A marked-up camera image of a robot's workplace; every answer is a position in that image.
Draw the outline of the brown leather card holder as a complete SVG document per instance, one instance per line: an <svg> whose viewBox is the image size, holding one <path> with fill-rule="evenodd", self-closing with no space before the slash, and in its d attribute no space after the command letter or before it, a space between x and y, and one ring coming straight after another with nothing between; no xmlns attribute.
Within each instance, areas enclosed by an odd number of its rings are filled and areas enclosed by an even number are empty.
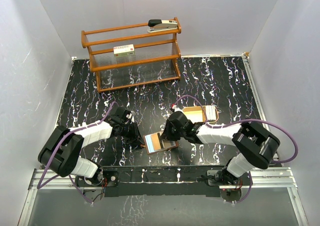
<svg viewBox="0 0 320 226"><path fill-rule="evenodd" d="M155 154L162 151L167 151L179 146L178 141L167 141L161 139L163 131L144 135L144 148L148 155Z"/></svg>

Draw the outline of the yellow VIP credit card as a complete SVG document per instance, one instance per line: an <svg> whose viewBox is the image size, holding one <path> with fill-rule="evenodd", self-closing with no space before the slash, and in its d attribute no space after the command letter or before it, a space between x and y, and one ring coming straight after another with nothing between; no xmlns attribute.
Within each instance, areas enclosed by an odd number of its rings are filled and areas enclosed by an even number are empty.
<svg viewBox="0 0 320 226"><path fill-rule="evenodd" d="M176 141L162 141L164 149L171 149L178 146L178 142Z"/></svg>

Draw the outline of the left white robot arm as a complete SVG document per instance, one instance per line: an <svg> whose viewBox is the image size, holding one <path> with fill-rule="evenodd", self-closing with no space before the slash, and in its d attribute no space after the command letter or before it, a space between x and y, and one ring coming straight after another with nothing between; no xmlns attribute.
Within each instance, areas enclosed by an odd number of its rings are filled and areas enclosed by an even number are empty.
<svg viewBox="0 0 320 226"><path fill-rule="evenodd" d="M101 120L88 125L76 128L56 126L37 160L60 177L75 175L97 186L103 181L102 167L81 157L81 150L97 141L114 137L122 137L130 145L144 143L134 114L119 106L113 106Z"/></svg>

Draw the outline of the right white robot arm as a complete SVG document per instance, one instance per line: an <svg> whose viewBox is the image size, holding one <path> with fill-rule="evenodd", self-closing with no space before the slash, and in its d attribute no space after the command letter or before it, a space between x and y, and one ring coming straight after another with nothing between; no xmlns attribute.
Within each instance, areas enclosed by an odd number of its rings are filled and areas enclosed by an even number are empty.
<svg viewBox="0 0 320 226"><path fill-rule="evenodd" d="M247 119L229 126L194 123L182 111L170 115L159 138L165 141L184 138L192 144L235 146L239 154L230 159L222 170L205 176L212 182L230 185L236 184L244 173L253 168L267 169L280 146L280 140L260 121Z"/></svg>

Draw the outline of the stack of cards in tray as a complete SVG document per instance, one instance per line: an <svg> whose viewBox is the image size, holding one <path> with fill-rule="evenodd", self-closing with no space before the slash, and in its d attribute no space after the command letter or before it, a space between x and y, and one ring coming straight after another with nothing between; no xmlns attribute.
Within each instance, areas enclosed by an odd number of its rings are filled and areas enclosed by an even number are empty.
<svg viewBox="0 0 320 226"><path fill-rule="evenodd" d="M214 105L206 105L204 109L206 111L205 112L206 118L209 122L213 122L218 119L216 107Z"/></svg>

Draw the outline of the beige oval tray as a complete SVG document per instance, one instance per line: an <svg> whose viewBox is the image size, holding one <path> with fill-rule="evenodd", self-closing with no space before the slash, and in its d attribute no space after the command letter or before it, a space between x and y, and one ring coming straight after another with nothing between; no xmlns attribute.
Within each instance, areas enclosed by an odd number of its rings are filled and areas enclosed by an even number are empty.
<svg viewBox="0 0 320 226"><path fill-rule="evenodd" d="M193 106L193 107L186 107L183 110L183 113L186 115L186 117L191 120L193 123L196 122L209 122L206 117L206 112L205 112L205 106ZM219 120L219 113L217 111L217 120L209 123L215 123Z"/></svg>

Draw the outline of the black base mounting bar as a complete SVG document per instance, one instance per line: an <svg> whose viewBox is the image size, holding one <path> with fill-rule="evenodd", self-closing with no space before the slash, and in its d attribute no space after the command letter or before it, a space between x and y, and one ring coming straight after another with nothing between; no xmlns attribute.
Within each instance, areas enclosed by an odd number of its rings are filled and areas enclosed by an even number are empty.
<svg viewBox="0 0 320 226"><path fill-rule="evenodd" d="M214 182L213 177L222 166L104 166L106 197L120 196L180 196L202 195L219 197L221 192L243 189L250 185L248 174L231 185Z"/></svg>

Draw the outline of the wooden three-tier shelf rack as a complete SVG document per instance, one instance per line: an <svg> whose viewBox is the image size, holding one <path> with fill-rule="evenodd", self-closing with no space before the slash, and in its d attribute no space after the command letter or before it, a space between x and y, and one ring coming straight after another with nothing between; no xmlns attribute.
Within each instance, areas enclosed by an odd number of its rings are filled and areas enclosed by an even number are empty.
<svg viewBox="0 0 320 226"><path fill-rule="evenodd" d="M88 50L89 69L96 76L99 93L145 84L180 80L181 51L178 28L148 33L148 22L82 31L81 45ZM133 44L135 55L115 57L113 48Z"/></svg>

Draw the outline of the white and red staples box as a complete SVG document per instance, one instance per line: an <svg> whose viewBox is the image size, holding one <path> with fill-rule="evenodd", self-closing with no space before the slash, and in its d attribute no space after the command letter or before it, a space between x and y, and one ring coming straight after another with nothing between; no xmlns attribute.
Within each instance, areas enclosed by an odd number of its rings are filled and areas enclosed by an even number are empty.
<svg viewBox="0 0 320 226"><path fill-rule="evenodd" d="M113 48L115 57L125 57L135 55L135 47L133 44L116 46Z"/></svg>

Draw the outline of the black and beige stapler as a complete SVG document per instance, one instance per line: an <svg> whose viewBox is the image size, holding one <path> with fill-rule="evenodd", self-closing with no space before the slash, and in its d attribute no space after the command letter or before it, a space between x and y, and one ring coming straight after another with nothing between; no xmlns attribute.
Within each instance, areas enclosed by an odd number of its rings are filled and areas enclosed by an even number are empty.
<svg viewBox="0 0 320 226"><path fill-rule="evenodd" d="M161 20L161 19L150 19L148 21L148 33L166 31L178 28L178 23L175 20Z"/></svg>

